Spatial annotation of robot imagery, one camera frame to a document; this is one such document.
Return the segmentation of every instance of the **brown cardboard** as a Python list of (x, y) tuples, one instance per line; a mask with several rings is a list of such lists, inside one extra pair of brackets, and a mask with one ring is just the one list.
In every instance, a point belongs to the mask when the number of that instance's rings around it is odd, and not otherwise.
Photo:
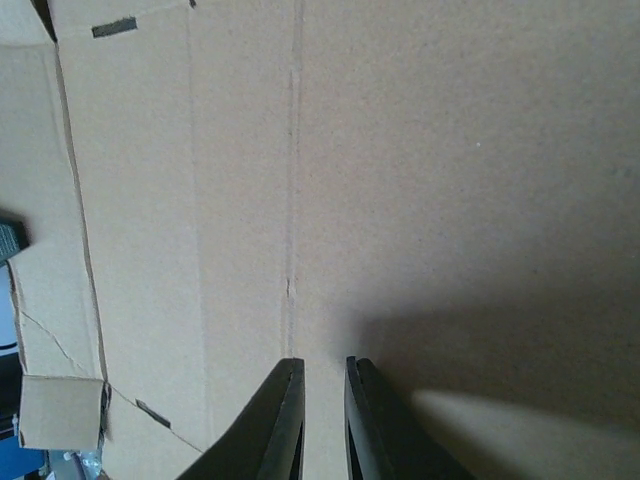
[(174, 477), (288, 355), (307, 366), (305, 478), (345, 476), (351, 354), (406, 391), (640, 425), (609, 400), (636, 383), (580, 404), (599, 384), (568, 367), (637, 363), (626, 306), (605, 300), (610, 336), (519, 310), (637, 292), (637, 2), (196, 3), (51, 5), (115, 391), (108, 473)]
[(31, 243), (10, 262), (21, 437), (27, 447), (95, 448), (100, 332), (56, 47), (29, 1), (2, 3), (0, 32), (0, 208), (25, 221)]

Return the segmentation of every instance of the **blue object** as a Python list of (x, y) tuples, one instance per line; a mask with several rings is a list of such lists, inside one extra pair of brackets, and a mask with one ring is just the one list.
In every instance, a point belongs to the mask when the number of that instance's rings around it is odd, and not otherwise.
[(44, 452), (20, 448), (18, 437), (0, 440), (0, 480), (14, 480), (44, 465)]

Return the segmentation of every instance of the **cardboard corner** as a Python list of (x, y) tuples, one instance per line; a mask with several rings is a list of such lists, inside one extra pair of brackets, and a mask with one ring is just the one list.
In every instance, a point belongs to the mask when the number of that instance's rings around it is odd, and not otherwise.
[(26, 375), (20, 405), (20, 444), (43, 450), (96, 450), (102, 380)]

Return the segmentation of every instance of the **cardboard box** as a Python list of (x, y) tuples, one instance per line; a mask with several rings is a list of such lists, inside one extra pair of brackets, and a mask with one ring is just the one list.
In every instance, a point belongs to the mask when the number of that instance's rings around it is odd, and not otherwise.
[[(633, 2), (58, 0), (57, 45), (12, 4), (27, 446), (90, 447), (106, 380), (107, 473), (175, 477), (295, 355), (305, 474), (341, 478), (372, 324), (425, 316), (408, 338), (456, 389), (444, 365), (489, 357), (442, 312), (637, 285)], [(471, 383), (504, 378), (495, 336)]]

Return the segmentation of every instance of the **cardboard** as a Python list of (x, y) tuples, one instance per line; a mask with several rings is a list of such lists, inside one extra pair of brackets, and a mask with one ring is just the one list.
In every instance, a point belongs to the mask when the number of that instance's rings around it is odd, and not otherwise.
[[(504, 341), (489, 355), (473, 325), (438, 314), (637, 285), (631, 1), (50, 7), (65, 95), (41, 30), (1, 56), (18, 92), (2, 94), (15, 117), (3, 162), (20, 159), (2, 178), (39, 182), (47, 202), (0, 191), (43, 225), (64, 211), (47, 235), (69, 258), (17, 257), (15, 302), (35, 319), (20, 316), (36, 376), (113, 388), (114, 478), (173, 478), (291, 355), (307, 368), (305, 475), (342, 478), (347, 355), (405, 359), (392, 333), (424, 316), (399, 331), (415, 361), (433, 360), (425, 377), (461, 388), (446, 366), (497, 360), (467, 380), (500, 384), (512, 329), (491, 330)], [(48, 109), (20, 110), (36, 102)], [(55, 314), (42, 282), (65, 289)]]

